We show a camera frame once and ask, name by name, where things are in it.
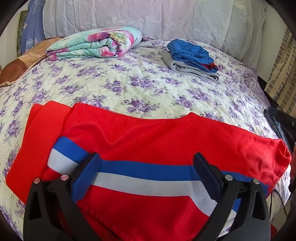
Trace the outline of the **folded grey garment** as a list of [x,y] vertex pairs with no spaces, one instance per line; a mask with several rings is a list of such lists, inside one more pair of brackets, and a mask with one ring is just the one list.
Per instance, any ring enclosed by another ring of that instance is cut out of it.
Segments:
[[206,79],[215,83],[219,81],[219,75],[217,73],[206,72],[197,67],[187,65],[182,61],[174,60],[169,51],[163,51],[162,59],[168,68],[173,72],[199,77],[201,79]]

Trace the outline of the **purple floral bedspread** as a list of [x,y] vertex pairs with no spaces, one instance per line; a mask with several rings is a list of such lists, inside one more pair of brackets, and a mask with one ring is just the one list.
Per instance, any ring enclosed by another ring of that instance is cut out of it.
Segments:
[[18,238],[25,206],[5,184],[20,149],[33,104],[81,102],[140,118],[206,118],[276,138],[263,115],[268,101],[255,71],[207,46],[221,71],[218,83],[172,72],[161,54],[167,43],[149,41],[119,59],[43,60],[16,83],[1,88],[1,212]]

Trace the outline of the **red striped track pants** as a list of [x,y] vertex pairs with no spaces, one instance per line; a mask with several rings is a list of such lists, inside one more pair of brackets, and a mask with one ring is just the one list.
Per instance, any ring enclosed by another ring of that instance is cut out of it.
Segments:
[[280,139],[194,113],[149,120],[50,101],[33,105],[6,184],[27,202],[35,178],[70,174],[93,153],[102,164],[77,205],[103,240],[192,240],[216,206],[196,153],[240,181],[257,178],[265,195],[292,159]]

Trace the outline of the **brown pillow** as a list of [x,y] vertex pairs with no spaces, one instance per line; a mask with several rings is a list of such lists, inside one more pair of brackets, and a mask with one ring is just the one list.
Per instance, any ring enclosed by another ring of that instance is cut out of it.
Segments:
[[14,84],[22,75],[44,60],[47,56],[46,49],[61,39],[61,37],[54,37],[43,40],[6,65],[1,71],[1,87]]

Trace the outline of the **folded teal floral quilt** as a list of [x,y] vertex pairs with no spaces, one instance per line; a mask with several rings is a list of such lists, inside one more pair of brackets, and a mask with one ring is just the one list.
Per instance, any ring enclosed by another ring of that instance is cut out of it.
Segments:
[[93,29],[69,35],[47,48],[49,61],[70,58],[117,58],[142,40],[133,27]]

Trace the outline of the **folded red garment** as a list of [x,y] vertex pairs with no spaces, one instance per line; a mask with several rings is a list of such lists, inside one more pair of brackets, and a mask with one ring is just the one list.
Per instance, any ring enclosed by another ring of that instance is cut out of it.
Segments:
[[215,65],[215,63],[211,63],[211,64],[202,64],[202,66],[207,69],[209,72],[217,72],[217,66]]

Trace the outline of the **blue patterned hanging cloth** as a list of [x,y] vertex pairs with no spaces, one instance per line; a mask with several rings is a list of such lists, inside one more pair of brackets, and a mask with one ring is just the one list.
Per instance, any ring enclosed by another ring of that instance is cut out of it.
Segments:
[[22,54],[45,39],[43,28],[44,5],[45,0],[31,0],[29,2],[29,11],[23,25],[21,37]]

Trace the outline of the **checkered beige curtain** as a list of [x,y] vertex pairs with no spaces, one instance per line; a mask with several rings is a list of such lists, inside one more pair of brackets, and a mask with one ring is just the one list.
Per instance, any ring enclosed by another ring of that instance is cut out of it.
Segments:
[[295,39],[287,29],[265,87],[265,92],[279,105],[280,109],[292,117],[295,117],[296,110],[295,55]]

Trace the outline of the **blue denim jeans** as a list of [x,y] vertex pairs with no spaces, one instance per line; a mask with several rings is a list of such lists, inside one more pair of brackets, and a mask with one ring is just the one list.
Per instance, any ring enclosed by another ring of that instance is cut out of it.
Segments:
[[288,148],[290,148],[287,137],[285,136],[283,130],[281,129],[280,123],[278,123],[274,117],[272,117],[267,109],[264,110],[264,116],[266,120],[268,121],[270,127],[273,129],[273,131],[276,133],[277,137],[282,139],[284,143],[287,145]]

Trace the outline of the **folded blue garment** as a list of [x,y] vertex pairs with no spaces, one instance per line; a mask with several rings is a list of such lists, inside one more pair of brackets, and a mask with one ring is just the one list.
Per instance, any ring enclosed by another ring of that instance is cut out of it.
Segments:
[[201,70],[209,72],[202,64],[215,63],[214,59],[210,57],[209,52],[199,45],[194,45],[180,39],[170,41],[166,46],[171,53],[174,60],[182,61],[187,65],[197,67]]

